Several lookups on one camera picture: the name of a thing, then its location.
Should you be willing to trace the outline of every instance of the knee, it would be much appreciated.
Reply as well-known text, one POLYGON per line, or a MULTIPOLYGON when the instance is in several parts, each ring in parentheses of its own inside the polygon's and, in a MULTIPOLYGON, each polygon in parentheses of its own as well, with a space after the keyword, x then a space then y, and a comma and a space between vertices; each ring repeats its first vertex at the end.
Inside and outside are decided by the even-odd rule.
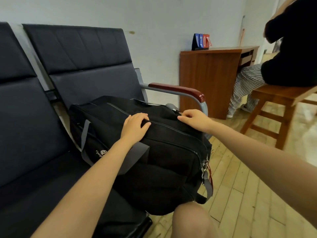
POLYGON ((211 237, 210 215, 194 202, 175 209, 172 225, 174 237, 211 237))

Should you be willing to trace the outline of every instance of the person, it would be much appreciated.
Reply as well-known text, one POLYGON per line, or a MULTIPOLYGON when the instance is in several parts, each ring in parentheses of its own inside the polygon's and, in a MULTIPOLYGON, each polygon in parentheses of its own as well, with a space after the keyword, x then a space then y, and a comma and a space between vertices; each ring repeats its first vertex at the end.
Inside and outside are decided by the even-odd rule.
POLYGON ((263 36, 269 43, 283 38, 280 52, 263 64, 244 67, 236 77, 228 109, 232 118, 241 107, 252 112, 258 103, 251 92, 265 84, 308 87, 317 85, 317 0, 285 0, 266 24, 263 36))
MULTIPOLYGON (((149 119, 147 114, 135 114, 125 120, 121 138, 74 184, 31 238, 92 237, 125 155, 151 125, 147 122, 141 128, 143 119, 149 119)), ((178 119, 214 135, 317 228, 317 167, 217 123, 199 110, 186 110, 178 119)), ((172 238, 215 238, 221 235, 208 212, 198 204, 182 204, 174 211, 172 238)))

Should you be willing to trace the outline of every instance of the stool leg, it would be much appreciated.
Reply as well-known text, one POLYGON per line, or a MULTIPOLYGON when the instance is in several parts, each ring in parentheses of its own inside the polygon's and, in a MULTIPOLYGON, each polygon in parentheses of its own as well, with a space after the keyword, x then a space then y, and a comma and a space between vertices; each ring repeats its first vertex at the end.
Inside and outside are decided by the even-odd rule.
POLYGON ((260 99, 260 101, 258 102, 256 107, 254 108, 253 112, 250 114, 248 120, 245 122, 245 124, 243 125, 242 129, 240 130, 241 134, 245 134, 247 132, 247 130, 252 125, 253 121, 256 119, 256 116, 258 116, 259 113, 261 112, 261 109, 263 108, 265 103, 266 103, 265 100, 261 100, 260 99))
POLYGON ((276 140, 276 145, 275 148, 278 148, 280 150, 283 150, 285 146, 285 142, 287 140, 288 134, 289 134, 289 128, 292 124, 294 112, 295 112, 295 106, 286 106, 285 107, 285 112, 283 116, 283 122, 280 127, 279 135, 276 140))

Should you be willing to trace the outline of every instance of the striped pants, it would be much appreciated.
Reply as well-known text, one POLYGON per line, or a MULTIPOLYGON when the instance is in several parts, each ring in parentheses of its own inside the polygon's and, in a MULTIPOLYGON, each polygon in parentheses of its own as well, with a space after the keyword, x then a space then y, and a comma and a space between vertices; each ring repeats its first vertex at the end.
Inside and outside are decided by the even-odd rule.
POLYGON ((233 95, 230 99, 228 115, 233 115, 241 103, 241 98, 248 95, 246 108, 253 111, 258 103, 258 99, 250 96, 251 92, 265 84, 261 74, 262 64, 245 67, 236 77, 236 83, 233 88, 233 95))

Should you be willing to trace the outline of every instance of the wooden floor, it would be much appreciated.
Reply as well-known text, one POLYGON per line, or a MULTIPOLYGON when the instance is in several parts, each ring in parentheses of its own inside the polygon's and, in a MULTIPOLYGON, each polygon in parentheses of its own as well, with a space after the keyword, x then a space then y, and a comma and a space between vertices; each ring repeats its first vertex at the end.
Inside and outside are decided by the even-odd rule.
MULTIPOLYGON (((265 111, 282 115, 284 107, 267 103, 265 111)), ((300 158, 317 166, 317 107, 299 104, 285 151, 296 153, 300 158)), ((248 113, 237 110, 229 120, 217 120, 239 131, 248 113)), ((280 123, 264 117, 256 124, 278 131, 280 123)), ((275 145, 275 140, 253 130, 248 136, 275 145)), ((214 195, 204 205, 227 238, 317 238, 317 231, 296 211, 271 191, 253 172, 232 154, 215 137, 210 139, 212 153, 210 166, 213 173, 214 195)), ((205 193, 203 186, 200 194, 205 193)), ((172 232, 172 213, 165 216, 150 216, 152 227, 146 238, 169 238, 172 232)))

